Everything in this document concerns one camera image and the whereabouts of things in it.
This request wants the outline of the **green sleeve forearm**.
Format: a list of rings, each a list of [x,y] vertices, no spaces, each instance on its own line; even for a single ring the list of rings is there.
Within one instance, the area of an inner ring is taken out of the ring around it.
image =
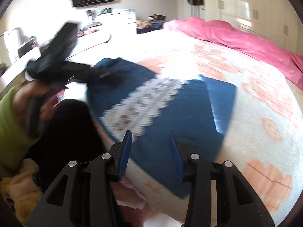
[[[36,140],[30,138],[16,119],[13,98],[19,89],[12,88],[1,100],[1,178],[12,176]]]

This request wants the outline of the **left hand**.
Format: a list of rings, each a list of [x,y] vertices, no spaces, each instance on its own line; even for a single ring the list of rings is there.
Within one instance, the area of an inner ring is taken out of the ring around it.
[[[40,118],[42,120],[51,119],[55,112],[55,107],[59,103],[57,95],[53,95],[46,101],[43,101],[45,95],[49,92],[49,87],[35,80],[21,87],[14,95],[12,107],[18,122],[23,123],[26,118],[26,109],[32,100],[42,100],[40,106]]]

